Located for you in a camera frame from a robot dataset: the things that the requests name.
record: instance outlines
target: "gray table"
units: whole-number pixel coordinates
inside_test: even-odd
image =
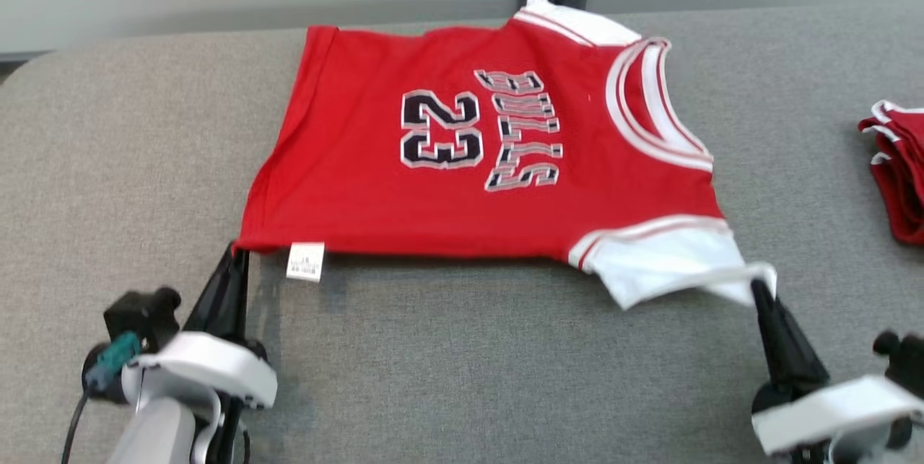
[[[855,123],[881,98],[924,105],[924,13],[618,19],[673,40],[674,106],[716,157],[742,251],[776,265],[832,376],[881,372],[876,333],[924,329],[924,254],[892,240]],[[115,297],[171,284],[188,312],[273,148],[303,37],[122,40],[40,57],[0,89],[4,462],[57,460]],[[254,463],[765,461],[750,310],[691,292],[620,312],[595,278],[535,261],[330,256],[321,284],[283,273],[281,254],[251,274],[250,326],[280,379],[276,408],[245,418]],[[91,405],[72,462],[105,461],[128,418]]]

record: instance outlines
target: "folded red jersey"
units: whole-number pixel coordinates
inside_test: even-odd
[[[859,129],[876,135],[880,152],[869,169],[885,202],[892,234],[908,244],[924,244],[924,109],[903,109],[882,100],[872,106],[872,118],[862,120]]]
[[[237,246],[547,257],[623,307],[694,286],[751,303],[669,47],[547,0],[499,29],[311,27]]]

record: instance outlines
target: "red fabric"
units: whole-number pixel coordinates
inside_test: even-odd
[[[268,251],[294,242],[324,242],[340,253],[452,257],[548,257],[591,231],[622,228],[667,215],[722,218],[709,170],[641,154],[614,125],[608,76],[624,46],[588,46],[519,20],[498,30],[450,27],[399,37],[336,27],[311,27],[273,154],[248,196],[237,247]],[[554,113],[518,116],[494,103],[477,71],[534,72]],[[624,94],[644,112],[637,69]],[[407,164],[407,93],[429,90],[453,113],[471,93],[479,118],[440,126],[432,112],[432,143],[466,152],[456,133],[475,128],[483,158],[454,168]],[[517,145],[560,145],[560,155],[527,151],[521,170],[538,165],[557,180],[489,190],[501,164],[505,116],[547,123],[557,131],[522,128]],[[647,121],[647,131],[654,128]]]
[[[880,102],[874,117],[860,122],[861,131],[875,131],[882,154],[871,166],[880,188],[892,234],[901,242],[924,244],[924,111],[907,112]]]

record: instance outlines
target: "robotic arm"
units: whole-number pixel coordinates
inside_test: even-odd
[[[859,464],[905,447],[914,416],[924,412],[924,339],[882,333],[873,349],[890,358],[885,375],[830,385],[779,297],[760,280],[751,290],[770,371],[751,420],[767,455],[792,464]]]
[[[113,341],[87,356],[84,394],[135,408],[108,464],[231,464],[241,412],[271,407],[277,388],[263,345],[245,338],[247,274],[247,251],[228,246],[182,329],[167,287],[129,291],[103,314]]]

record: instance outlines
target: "teal connector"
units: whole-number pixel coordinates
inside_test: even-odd
[[[141,354],[141,340],[133,332],[126,332],[116,337],[112,345],[96,358],[96,365],[85,376],[87,388],[102,392],[122,370],[122,366]]]

